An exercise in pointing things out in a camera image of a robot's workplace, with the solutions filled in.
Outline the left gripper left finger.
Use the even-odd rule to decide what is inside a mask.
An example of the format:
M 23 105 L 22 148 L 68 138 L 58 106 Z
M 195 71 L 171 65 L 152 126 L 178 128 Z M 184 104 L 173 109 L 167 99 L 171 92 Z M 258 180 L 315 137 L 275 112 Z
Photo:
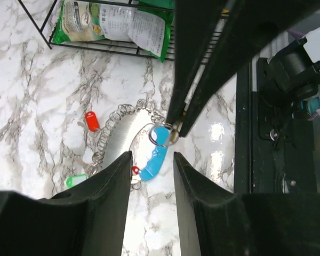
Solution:
M 120 255 L 132 153 L 49 199 L 0 191 L 0 255 Z

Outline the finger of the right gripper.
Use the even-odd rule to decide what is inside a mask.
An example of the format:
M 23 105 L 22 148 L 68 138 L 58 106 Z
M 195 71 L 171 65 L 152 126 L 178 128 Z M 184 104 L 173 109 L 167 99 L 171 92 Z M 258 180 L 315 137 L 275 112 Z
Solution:
M 180 136 L 187 136 L 211 96 L 240 68 L 280 33 L 319 9 L 320 0 L 236 1 L 196 86 Z
M 175 70 L 168 124 L 178 122 L 182 116 L 186 96 L 227 3 L 222 0 L 174 2 Z

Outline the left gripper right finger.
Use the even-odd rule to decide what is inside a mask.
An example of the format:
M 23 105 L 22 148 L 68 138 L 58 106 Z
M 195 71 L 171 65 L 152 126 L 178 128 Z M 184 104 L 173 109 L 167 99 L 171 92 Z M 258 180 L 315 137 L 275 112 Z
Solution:
M 233 194 L 173 155 L 182 255 L 320 255 L 320 193 Z

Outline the green key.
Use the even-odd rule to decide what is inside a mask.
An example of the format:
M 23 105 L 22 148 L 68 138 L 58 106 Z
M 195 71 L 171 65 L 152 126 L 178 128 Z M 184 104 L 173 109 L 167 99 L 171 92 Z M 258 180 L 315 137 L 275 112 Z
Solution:
M 72 188 L 87 179 L 88 179 L 88 176 L 86 174 L 72 175 L 66 179 L 65 185 L 67 186 L 67 188 Z

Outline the grey curved keyring holder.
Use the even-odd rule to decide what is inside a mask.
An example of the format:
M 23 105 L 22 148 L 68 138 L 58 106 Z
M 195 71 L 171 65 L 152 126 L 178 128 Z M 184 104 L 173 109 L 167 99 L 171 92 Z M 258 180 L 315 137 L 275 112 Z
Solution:
M 87 167 L 85 174 L 88 177 L 97 174 L 125 151 L 132 152 L 132 166 L 144 168 L 155 148 L 148 137 L 155 125 L 165 125 L 171 134 L 173 125 L 165 122 L 165 117 L 153 101 L 139 99 L 134 105 L 118 105 L 98 131 L 92 164 Z M 170 135 L 168 142 L 169 146 L 173 145 L 170 143 Z M 139 190 L 143 182 L 139 175 L 132 175 L 131 190 Z

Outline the blue key tag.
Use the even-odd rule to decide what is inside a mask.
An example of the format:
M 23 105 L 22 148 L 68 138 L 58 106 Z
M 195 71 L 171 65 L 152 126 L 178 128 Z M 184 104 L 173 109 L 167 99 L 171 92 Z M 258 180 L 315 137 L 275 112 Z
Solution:
M 155 146 L 151 158 L 144 168 L 139 169 L 138 175 L 142 181 L 149 181 L 158 175 L 169 147 L 170 130 L 165 125 L 155 125 L 149 132 L 149 140 Z

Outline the small red key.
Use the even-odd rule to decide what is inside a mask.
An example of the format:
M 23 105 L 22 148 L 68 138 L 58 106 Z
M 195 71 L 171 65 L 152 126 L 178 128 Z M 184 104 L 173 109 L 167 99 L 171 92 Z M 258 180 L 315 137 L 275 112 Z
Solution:
M 139 174 L 139 168 L 137 166 L 132 166 L 132 175 L 136 176 Z

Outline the yellow key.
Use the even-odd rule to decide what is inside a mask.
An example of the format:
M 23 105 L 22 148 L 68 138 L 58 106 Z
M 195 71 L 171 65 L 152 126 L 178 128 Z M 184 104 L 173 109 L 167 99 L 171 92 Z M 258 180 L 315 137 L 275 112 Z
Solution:
M 184 120 L 184 117 L 182 116 L 179 121 L 173 124 L 171 134 L 170 134 L 170 143 L 174 144 L 179 140 L 180 138 L 179 133 L 183 124 L 183 120 Z

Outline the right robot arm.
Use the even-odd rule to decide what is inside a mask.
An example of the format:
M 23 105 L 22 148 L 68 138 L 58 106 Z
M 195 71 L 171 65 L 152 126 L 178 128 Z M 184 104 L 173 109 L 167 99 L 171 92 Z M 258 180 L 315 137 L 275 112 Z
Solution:
M 189 104 L 185 103 L 227 1 L 175 1 L 175 81 L 166 122 L 185 137 L 210 98 L 279 34 L 320 9 L 320 1 L 234 1 Z M 320 28 L 265 62 L 267 101 L 282 106 L 320 83 Z

